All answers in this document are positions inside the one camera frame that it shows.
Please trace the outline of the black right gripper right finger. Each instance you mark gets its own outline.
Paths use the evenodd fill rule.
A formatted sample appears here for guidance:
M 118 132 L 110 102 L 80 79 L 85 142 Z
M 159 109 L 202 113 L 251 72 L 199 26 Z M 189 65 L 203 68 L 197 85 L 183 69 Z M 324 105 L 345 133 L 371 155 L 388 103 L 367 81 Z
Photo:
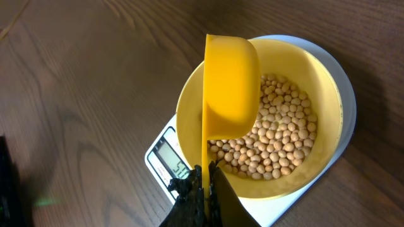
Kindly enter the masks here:
M 214 227 L 260 227 L 247 212 L 216 161 L 209 164 L 210 220 Z

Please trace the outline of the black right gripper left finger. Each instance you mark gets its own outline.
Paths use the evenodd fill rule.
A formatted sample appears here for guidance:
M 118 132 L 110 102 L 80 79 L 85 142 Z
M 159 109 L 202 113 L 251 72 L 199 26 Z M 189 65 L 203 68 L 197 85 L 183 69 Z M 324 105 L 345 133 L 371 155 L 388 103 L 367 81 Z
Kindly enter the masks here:
M 173 178 L 169 192 L 178 196 L 160 227 L 202 227 L 205 225 L 204 189 L 202 188 L 202 168 L 195 165 L 186 178 Z

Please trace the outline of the pale yellow bowl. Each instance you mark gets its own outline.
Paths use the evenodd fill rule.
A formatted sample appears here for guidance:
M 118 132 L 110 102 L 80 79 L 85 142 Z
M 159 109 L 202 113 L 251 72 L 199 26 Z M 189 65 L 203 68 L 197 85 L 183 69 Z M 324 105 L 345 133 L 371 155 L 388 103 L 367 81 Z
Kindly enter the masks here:
M 309 95 L 319 121 L 310 155 L 290 175 L 268 181 L 227 175 L 239 197 L 275 199 L 303 188 L 326 168 L 342 136 L 344 109 L 331 69 L 307 48 L 268 38 L 252 39 L 251 43 L 257 50 L 262 73 L 277 73 L 297 83 Z M 201 164 L 202 95 L 203 65 L 200 64 L 186 81 L 176 110 L 177 138 L 190 166 Z

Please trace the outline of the yellow plastic measuring scoop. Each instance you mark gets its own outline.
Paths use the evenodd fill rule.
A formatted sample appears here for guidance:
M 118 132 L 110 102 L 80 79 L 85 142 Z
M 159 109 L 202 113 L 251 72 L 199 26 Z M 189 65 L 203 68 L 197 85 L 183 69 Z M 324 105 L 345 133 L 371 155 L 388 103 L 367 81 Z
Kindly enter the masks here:
M 207 35 L 203 63 L 201 166 L 205 214 L 209 214 L 207 141 L 237 139 L 256 120 L 261 71 L 252 43 L 244 38 Z

